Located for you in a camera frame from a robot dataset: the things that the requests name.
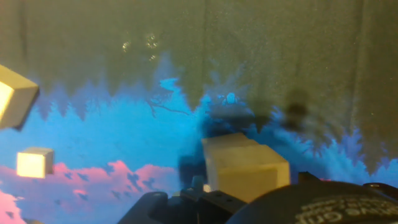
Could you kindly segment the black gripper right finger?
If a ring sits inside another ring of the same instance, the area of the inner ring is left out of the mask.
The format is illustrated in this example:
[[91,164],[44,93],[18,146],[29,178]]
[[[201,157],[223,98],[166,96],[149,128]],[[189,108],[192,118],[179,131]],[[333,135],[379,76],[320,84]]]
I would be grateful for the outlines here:
[[[309,181],[324,181],[330,182],[330,179],[320,179],[309,172],[299,172],[298,173],[298,183],[304,183]],[[363,184],[363,187],[377,191],[383,195],[397,200],[397,188],[391,185],[383,184],[380,182],[371,182]]]

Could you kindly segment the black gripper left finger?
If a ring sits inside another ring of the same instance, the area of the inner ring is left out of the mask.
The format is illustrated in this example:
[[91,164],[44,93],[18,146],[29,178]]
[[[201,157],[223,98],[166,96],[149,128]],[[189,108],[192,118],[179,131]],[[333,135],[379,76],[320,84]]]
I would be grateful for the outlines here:
[[169,197],[144,194],[118,224],[225,224],[246,202],[220,190],[205,192],[202,176],[192,186]]

